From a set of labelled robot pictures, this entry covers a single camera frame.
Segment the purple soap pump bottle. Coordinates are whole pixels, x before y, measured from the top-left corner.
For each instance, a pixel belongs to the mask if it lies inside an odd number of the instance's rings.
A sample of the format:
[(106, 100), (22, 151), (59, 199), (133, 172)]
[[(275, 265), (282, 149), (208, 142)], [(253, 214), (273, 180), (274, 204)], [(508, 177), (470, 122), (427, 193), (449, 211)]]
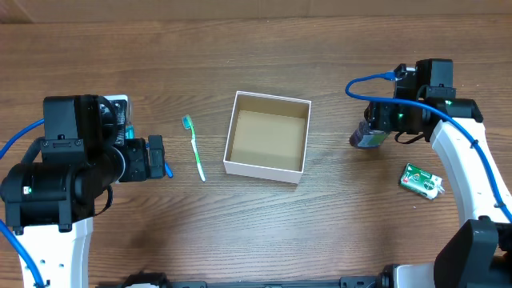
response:
[(389, 133), (372, 130), (367, 121), (360, 121), (358, 128), (350, 136), (350, 144), (359, 149), (377, 148), (388, 138)]

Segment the green white toothbrush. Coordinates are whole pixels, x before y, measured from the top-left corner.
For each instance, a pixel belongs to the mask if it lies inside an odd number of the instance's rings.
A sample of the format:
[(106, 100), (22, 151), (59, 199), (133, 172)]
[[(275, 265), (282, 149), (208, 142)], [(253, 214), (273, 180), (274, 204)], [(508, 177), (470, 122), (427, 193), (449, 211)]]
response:
[(206, 181), (206, 176), (205, 176), (204, 170), (202, 168), (201, 159), (200, 159), (199, 152), (198, 152), (198, 147), (197, 147), (196, 133), (195, 133), (194, 124), (193, 124), (193, 121), (191, 119), (191, 116), (189, 116), (188, 114), (185, 115), (182, 118), (182, 124), (183, 124), (183, 126), (184, 126), (184, 128), (186, 130), (189, 130), (191, 132), (191, 140), (190, 140), (190, 142), (191, 142), (192, 149), (193, 149), (193, 152), (194, 152), (195, 161), (196, 161), (196, 165), (197, 165), (197, 169), (198, 169), (198, 174), (199, 174), (199, 177), (200, 177), (201, 181), (205, 182)]

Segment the green Dettol soap packet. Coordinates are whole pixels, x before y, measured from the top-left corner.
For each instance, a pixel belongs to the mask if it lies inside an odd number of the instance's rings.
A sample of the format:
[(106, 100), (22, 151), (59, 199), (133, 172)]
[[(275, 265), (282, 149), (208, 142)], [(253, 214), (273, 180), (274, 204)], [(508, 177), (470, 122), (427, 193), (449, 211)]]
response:
[(442, 187), (442, 178), (411, 163), (405, 165), (398, 184), (429, 200), (433, 200), (445, 192)]

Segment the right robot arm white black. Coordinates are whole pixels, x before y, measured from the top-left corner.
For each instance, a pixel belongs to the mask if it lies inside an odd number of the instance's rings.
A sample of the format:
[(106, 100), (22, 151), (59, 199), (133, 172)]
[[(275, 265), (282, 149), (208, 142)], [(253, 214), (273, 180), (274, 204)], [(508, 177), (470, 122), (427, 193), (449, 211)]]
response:
[(446, 170), (460, 228), (432, 263), (388, 265), (376, 287), (509, 287), (511, 195), (486, 142), (476, 102), (457, 98), (449, 59), (399, 65), (381, 78), (394, 83), (392, 98), (369, 97), (364, 120), (350, 138), (376, 148), (389, 134), (431, 144)]

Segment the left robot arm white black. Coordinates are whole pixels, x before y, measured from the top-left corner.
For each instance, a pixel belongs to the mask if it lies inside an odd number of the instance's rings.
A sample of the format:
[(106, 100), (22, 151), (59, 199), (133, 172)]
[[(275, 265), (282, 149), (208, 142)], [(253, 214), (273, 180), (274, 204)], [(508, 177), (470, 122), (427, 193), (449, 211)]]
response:
[(26, 287), (87, 287), (95, 200), (113, 201), (113, 184), (166, 174), (162, 136), (129, 138), (125, 95), (47, 97), (43, 118), (6, 144), (43, 126), (1, 182), (1, 232), (17, 252)]

